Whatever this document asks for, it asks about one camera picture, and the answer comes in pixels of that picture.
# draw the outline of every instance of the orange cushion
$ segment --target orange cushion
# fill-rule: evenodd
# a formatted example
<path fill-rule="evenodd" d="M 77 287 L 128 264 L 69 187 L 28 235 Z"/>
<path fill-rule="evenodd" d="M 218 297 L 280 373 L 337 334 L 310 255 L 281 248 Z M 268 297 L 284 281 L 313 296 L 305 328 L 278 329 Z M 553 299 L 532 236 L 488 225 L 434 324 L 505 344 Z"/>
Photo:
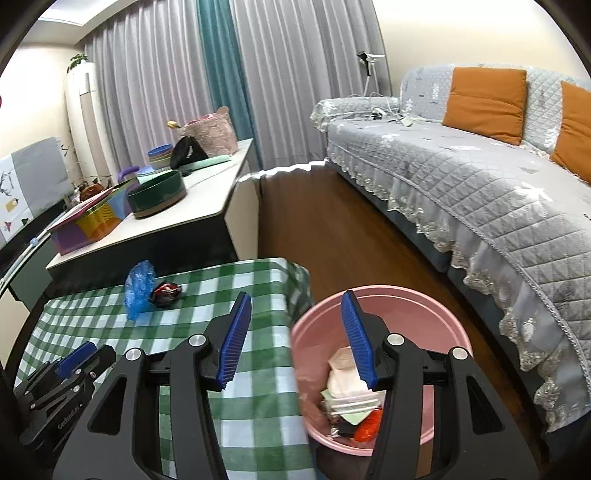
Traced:
<path fill-rule="evenodd" d="M 562 82 L 562 127 L 550 158 L 591 183 L 591 93 Z"/>
<path fill-rule="evenodd" d="M 455 68 L 443 125 L 519 145 L 527 99 L 525 77 L 525 70 Z"/>

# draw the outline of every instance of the dark green bowl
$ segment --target dark green bowl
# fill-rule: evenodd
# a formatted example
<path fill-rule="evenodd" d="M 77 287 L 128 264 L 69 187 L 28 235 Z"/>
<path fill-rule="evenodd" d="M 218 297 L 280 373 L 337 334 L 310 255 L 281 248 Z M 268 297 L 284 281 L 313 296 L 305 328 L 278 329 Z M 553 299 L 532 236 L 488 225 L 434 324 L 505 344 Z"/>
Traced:
<path fill-rule="evenodd" d="M 158 213 L 177 203 L 187 194 L 178 171 L 158 175 L 127 193 L 127 200 L 136 218 Z"/>

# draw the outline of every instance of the drawing on whiteboard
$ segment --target drawing on whiteboard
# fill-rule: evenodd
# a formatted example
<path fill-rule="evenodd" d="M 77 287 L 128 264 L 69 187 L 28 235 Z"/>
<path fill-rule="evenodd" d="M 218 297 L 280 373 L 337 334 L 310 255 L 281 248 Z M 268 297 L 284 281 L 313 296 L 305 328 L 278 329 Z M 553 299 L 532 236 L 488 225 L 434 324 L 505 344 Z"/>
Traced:
<path fill-rule="evenodd" d="M 3 193 L 7 197 L 11 197 L 12 191 L 14 190 L 14 183 L 10 174 L 11 172 L 3 171 L 0 175 L 0 193 Z"/>

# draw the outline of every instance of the wooden floor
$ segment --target wooden floor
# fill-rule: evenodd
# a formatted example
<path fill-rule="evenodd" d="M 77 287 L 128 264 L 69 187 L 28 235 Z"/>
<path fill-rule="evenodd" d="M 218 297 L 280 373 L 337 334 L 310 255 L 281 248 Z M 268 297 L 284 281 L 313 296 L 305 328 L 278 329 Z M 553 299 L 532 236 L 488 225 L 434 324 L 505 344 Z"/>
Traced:
<path fill-rule="evenodd" d="M 450 309 L 470 337 L 476 362 L 542 463 L 540 421 L 530 406 L 524 408 L 479 330 L 480 319 L 383 214 L 328 166 L 266 177 L 262 193 L 259 254 L 306 267 L 316 301 L 347 288 L 389 284 L 426 293 Z"/>

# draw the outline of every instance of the metal screw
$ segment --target metal screw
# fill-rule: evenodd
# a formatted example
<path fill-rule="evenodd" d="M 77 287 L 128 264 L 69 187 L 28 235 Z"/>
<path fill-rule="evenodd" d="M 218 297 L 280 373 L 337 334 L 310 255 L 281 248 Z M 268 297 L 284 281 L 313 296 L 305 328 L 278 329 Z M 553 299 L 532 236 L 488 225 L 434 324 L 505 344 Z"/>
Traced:
<path fill-rule="evenodd" d="M 457 346 L 452 350 L 452 355 L 458 360 L 465 360 L 468 358 L 468 352 L 461 346 Z"/>
<path fill-rule="evenodd" d="M 131 362 L 137 360 L 140 356 L 142 356 L 142 350 L 140 350 L 139 348 L 132 348 L 130 350 L 127 350 L 127 353 L 125 354 L 125 358 Z"/>
<path fill-rule="evenodd" d="M 400 346 L 404 343 L 404 337 L 399 333 L 390 333 L 388 335 L 388 343 L 394 346 Z"/>
<path fill-rule="evenodd" d="M 207 341 L 207 339 L 205 338 L 205 335 L 193 335 L 190 339 L 189 339 L 189 345 L 191 346 L 202 346 L 205 342 Z"/>

